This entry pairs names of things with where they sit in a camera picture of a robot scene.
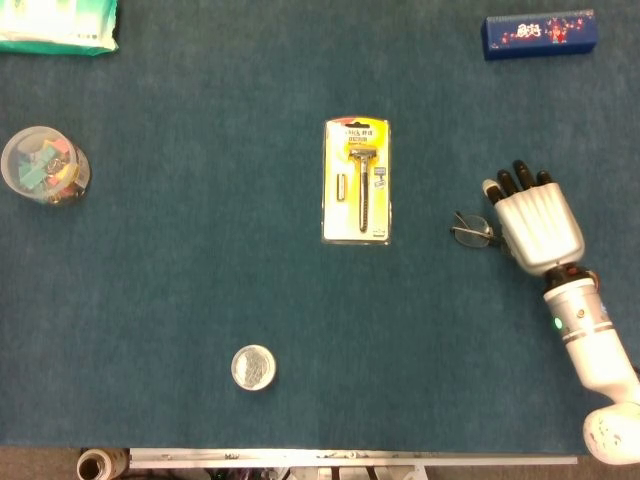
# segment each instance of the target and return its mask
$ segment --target clear plastic container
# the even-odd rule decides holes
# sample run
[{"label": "clear plastic container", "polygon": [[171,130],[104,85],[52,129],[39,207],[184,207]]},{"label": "clear plastic container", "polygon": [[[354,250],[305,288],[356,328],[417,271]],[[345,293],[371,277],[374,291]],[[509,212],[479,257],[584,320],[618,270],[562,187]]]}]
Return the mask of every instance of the clear plastic container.
[{"label": "clear plastic container", "polygon": [[82,150],[49,127],[30,127],[16,133],[2,151],[0,166],[9,187],[50,205],[64,205],[82,197],[91,177]]}]

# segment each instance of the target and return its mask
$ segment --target metal edge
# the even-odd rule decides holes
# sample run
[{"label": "metal edge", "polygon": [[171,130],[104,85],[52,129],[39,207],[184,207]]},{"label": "metal edge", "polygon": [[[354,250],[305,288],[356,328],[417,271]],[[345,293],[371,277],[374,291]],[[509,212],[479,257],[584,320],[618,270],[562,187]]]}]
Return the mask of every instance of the metal edge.
[{"label": "metal edge", "polygon": [[131,469],[275,468],[347,466],[510,466],[576,465],[576,456],[453,455],[428,452],[296,449],[132,448]]}]

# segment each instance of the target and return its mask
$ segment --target blue rectangular box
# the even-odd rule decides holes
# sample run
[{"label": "blue rectangular box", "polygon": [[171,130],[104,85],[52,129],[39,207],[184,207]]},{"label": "blue rectangular box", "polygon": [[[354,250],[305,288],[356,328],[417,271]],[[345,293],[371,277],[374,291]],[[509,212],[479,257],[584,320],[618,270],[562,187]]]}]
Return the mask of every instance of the blue rectangular box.
[{"label": "blue rectangular box", "polygon": [[593,10],[487,17],[482,26],[487,60],[587,53],[598,42]]}]

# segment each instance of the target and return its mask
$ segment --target metal lid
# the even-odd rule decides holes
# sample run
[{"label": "metal lid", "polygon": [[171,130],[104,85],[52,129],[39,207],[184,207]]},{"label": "metal lid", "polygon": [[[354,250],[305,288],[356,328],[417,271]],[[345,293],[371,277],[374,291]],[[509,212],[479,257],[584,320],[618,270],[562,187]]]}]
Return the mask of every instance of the metal lid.
[{"label": "metal lid", "polygon": [[261,345],[247,345],[234,355],[231,375],[245,390],[262,390],[276,375],[276,359]]}]

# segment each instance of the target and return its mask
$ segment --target eyeglasses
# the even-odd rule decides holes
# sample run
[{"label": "eyeglasses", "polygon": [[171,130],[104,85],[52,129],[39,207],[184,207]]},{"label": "eyeglasses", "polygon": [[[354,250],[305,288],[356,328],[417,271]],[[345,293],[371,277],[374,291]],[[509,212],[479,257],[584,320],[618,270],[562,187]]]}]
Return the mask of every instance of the eyeglasses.
[{"label": "eyeglasses", "polygon": [[457,211],[455,217],[456,224],[450,230],[458,243],[471,248],[500,247],[503,252],[509,253],[507,243],[502,237],[495,235],[484,218],[479,215],[463,215]]}]

